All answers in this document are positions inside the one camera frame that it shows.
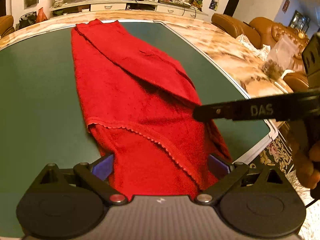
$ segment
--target red plastic bag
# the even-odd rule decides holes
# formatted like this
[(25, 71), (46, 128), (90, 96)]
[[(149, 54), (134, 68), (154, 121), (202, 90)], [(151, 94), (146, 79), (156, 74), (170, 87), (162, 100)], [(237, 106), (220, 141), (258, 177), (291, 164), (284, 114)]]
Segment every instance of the red plastic bag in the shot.
[(38, 16), (37, 16), (37, 20), (36, 23), (40, 23), (40, 22), (44, 22), (48, 20), (48, 18), (46, 17), (44, 11), (43, 11), (43, 7), (41, 7), (38, 11)]

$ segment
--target black tool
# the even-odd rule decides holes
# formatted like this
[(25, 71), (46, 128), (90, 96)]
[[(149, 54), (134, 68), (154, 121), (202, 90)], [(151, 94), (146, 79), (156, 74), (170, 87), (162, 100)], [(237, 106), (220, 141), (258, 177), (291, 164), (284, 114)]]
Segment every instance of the black tool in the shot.
[[(198, 106), (193, 117), (200, 122), (217, 118), (290, 121), (290, 130), (300, 150), (307, 153), (320, 140), (320, 33), (312, 36), (302, 59), (309, 83), (307, 92)], [(320, 163), (314, 166), (320, 171)], [(320, 199), (320, 183), (310, 194)]]
[(269, 166), (257, 171), (210, 155), (220, 180), (194, 200), (137, 195), (128, 202), (104, 182), (112, 165), (112, 155), (73, 169), (46, 165), (17, 206), (23, 239), (300, 239), (304, 204)]

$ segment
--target human hand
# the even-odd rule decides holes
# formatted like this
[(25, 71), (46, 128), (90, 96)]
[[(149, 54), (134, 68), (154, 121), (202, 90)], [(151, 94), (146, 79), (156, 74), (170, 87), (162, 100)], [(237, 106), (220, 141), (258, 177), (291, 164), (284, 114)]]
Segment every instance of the human hand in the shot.
[(309, 157), (305, 153), (297, 151), (293, 155), (296, 175), (302, 186), (314, 189), (320, 181), (320, 171), (314, 168), (312, 162), (320, 162), (320, 141), (316, 142), (309, 151)]

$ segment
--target floral rug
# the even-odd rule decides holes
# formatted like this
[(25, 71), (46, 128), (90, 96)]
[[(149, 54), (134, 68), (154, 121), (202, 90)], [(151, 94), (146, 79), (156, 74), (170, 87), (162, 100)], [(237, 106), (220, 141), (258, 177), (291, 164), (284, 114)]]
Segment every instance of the floral rug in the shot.
[(251, 168), (262, 169), (264, 165), (276, 166), (284, 174), (293, 168), (292, 154), (286, 143), (278, 136), (251, 163)]

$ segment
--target red cloth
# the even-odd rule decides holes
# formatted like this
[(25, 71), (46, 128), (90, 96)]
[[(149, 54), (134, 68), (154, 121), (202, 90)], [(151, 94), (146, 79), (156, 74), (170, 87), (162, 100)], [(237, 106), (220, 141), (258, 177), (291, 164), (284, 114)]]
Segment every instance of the red cloth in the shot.
[(115, 155), (110, 185), (129, 199), (195, 197), (213, 185), (209, 153), (230, 156), (214, 123), (192, 118), (201, 103), (180, 63), (117, 21), (78, 24), (71, 34), (86, 125), (101, 154)]

